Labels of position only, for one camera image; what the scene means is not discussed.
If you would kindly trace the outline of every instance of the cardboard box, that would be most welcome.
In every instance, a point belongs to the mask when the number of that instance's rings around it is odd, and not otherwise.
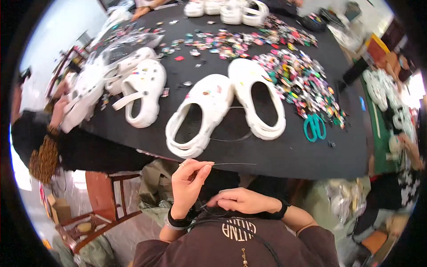
[[[58,224],[71,219],[71,209],[65,198],[56,198],[53,194],[47,196],[50,208],[50,219]]]

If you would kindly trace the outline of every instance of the black tablecloth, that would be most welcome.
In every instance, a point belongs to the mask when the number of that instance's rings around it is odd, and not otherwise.
[[[168,22],[179,20],[174,25]],[[291,26],[302,28],[295,21],[283,18]],[[224,26],[219,16],[205,15],[200,18],[184,19],[183,6],[166,8],[150,12],[137,20],[137,27],[155,27],[157,22],[164,21],[166,30],[162,42],[170,47],[171,41],[184,39],[186,33],[192,33],[194,40],[195,29],[216,34]],[[256,32],[253,27],[246,25],[225,25],[230,32]],[[349,68],[349,64],[335,41],[327,30],[325,33],[317,33],[318,48],[302,47],[302,50],[313,59],[317,59],[325,68],[329,83],[333,84]],[[189,91],[188,87],[175,89],[175,86],[185,81],[196,83],[203,77],[219,73],[227,75],[228,62],[221,60],[218,54],[209,53],[208,50],[200,51],[199,57],[193,57],[189,51],[193,47],[181,45],[182,50],[162,59],[161,63],[167,71],[167,87],[170,94],[166,98],[160,98],[160,112],[157,120],[144,129],[137,129],[125,120],[125,109],[115,111],[111,104],[118,99],[112,97],[104,110],[100,110],[100,104],[95,109],[94,116],[89,122],[84,122],[82,128],[95,135],[111,141],[141,149],[149,153],[166,158],[182,161],[172,154],[166,146],[165,127],[169,118],[177,110]],[[248,50],[251,56],[267,53],[273,49],[270,45],[254,45]],[[183,61],[174,60],[177,56],[185,57]],[[195,68],[201,59],[206,59],[207,64]],[[249,174],[259,174],[275,177],[301,178],[301,179],[350,179],[363,176],[366,172],[367,145],[366,133],[363,127],[363,111],[361,110],[359,93],[353,88],[348,88],[340,96],[340,105],[348,113],[348,121],[351,127],[348,132],[341,130],[339,126],[327,126],[325,140],[310,143],[303,132],[304,120],[295,114],[295,106],[283,101],[286,113],[287,126],[284,133],[272,141],[261,140],[254,135],[239,142],[223,142],[211,140],[205,151],[197,158],[216,163],[255,163],[256,165],[228,164],[215,166],[224,170],[237,171]],[[240,106],[234,99],[233,106]],[[244,116],[243,109],[231,109],[222,123],[214,130],[212,138],[220,140],[234,140],[245,136],[250,131]],[[335,142],[336,147],[330,148],[328,140]]]

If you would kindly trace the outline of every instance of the brown shirt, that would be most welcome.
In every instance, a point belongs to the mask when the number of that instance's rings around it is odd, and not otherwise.
[[[277,266],[262,241],[233,227],[243,226],[262,237],[277,253],[282,266],[338,267],[333,234],[311,226],[298,237],[280,220],[248,218],[227,219],[196,226],[172,243],[148,240],[138,243],[133,267],[239,267],[243,266],[242,248],[248,266]]]

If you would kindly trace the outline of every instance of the scissors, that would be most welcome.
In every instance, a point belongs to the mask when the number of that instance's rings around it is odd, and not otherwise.
[[[321,122],[323,125],[323,135],[320,134],[319,122]],[[311,127],[311,132],[313,133],[312,138],[308,137],[308,133],[307,133],[307,127],[308,127],[309,123],[310,123],[310,127]],[[304,134],[305,134],[305,137],[307,138],[307,140],[310,142],[315,142],[317,140],[317,138],[322,139],[322,140],[326,138],[325,123],[316,113],[313,115],[309,114],[307,116],[307,119],[305,119],[305,121],[304,121]]]

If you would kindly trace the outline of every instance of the black wire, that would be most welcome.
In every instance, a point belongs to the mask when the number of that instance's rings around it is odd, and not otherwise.
[[[200,225],[200,224],[203,224],[203,223],[220,223],[220,222],[225,223],[225,224],[227,224],[227,225],[230,225],[230,226],[232,226],[232,227],[239,228],[240,230],[243,230],[243,231],[247,232],[248,234],[253,235],[253,236],[254,236],[254,237],[256,237],[257,239],[259,239],[259,240],[264,244],[264,246],[268,249],[268,251],[270,252],[270,254],[273,256],[274,261],[275,261],[275,262],[276,262],[276,264],[277,264],[277,267],[283,267],[282,263],[280,262],[279,257],[277,256],[277,253],[274,251],[274,249],[270,246],[270,244],[269,244],[268,242],[266,242],[266,241],[265,241],[262,237],[260,237],[259,235],[257,235],[257,234],[255,234],[255,233],[251,232],[249,229],[243,228],[243,227],[241,227],[241,226],[239,226],[239,225],[235,225],[235,224],[231,224],[231,223],[229,223],[225,218],[224,218],[224,219],[219,219],[219,220],[201,220],[201,221],[198,221],[198,222],[195,222],[195,223],[190,224],[190,225],[187,227],[187,229],[189,229],[189,228],[194,228],[194,226],[197,226],[197,225]]]

